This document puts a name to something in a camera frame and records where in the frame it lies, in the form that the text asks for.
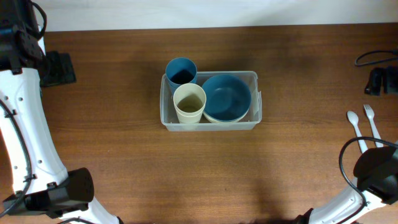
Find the cream cup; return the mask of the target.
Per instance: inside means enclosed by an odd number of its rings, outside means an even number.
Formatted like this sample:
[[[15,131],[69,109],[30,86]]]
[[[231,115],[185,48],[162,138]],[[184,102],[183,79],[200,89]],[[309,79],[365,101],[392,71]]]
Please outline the cream cup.
[[[203,88],[194,83],[179,86],[173,94],[174,108],[185,112],[204,111],[206,93]]]
[[[194,112],[185,112],[180,109],[176,109],[176,112],[179,123],[184,123],[184,124],[199,123],[203,114],[202,110],[197,110]]]

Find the clear plastic container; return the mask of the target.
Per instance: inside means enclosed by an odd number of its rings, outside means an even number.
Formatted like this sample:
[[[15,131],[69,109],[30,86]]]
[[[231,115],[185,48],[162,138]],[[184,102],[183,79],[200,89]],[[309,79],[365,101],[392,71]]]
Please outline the clear plastic container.
[[[262,121],[262,96],[258,90],[258,75],[254,71],[223,71],[223,72],[198,72],[197,84],[204,84],[215,75],[228,74],[236,76],[246,83],[251,92],[251,107],[248,115],[237,123],[211,123],[204,116],[199,123],[179,123],[174,108],[172,92],[170,90],[167,76],[162,77],[160,89],[160,120],[169,131],[244,131],[251,130]]]

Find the cream bowl front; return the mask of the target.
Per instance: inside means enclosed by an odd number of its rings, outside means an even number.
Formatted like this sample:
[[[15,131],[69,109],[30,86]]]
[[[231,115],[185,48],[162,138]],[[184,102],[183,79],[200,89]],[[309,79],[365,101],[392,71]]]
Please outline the cream bowl front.
[[[230,120],[230,121],[223,121],[223,120],[215,119],[215,118],[211,117],[210,115],[208,115],[206,113],[204,113],[203,115],[211,123],[237,123],[237,122],[239,122],[240,120],[242,120],[245,117],[245,115],[242,115],[239,118],[236,118],[236,119],[233,119],[233,120]]]

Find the blue bowl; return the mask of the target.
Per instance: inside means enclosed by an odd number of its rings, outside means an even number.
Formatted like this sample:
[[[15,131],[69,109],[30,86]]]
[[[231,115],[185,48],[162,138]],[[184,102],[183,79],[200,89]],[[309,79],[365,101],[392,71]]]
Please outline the blue bowl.
[[[249,87],[242,79],[233,75],[216,75],[202,86],[206,93],[205,110],[208,113],[221,112],[230,107],[245,113],[250,109],[252,98]]]

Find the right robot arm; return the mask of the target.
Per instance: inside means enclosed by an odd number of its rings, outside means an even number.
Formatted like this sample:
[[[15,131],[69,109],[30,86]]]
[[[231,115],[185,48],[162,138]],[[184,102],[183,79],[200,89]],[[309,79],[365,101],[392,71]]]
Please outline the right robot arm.
[[[359,134],[346,142],[339,154],[339,169],[348,184],[340,194],[319,208],[299,215],[294,223],[354,223],[366,213],[397,202],[397,143],[382,140],[374,122],[373,136]],[[361,156],[349,180],[343,167],[347,147],[358,142]]]

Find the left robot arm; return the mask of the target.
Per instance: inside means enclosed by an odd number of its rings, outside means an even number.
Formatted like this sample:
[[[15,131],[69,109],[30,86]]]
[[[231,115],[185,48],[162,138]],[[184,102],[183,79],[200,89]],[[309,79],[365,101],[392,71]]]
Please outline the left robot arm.
[[[94,196],[88,169],[67,170],[55,149],[42,106],[42,88],[73,83],[67,53],[45,49],[44,10],[28,0],[1,0],[1,134],[13,194],[4,215],[46,215],[62,223],[120,223]]]

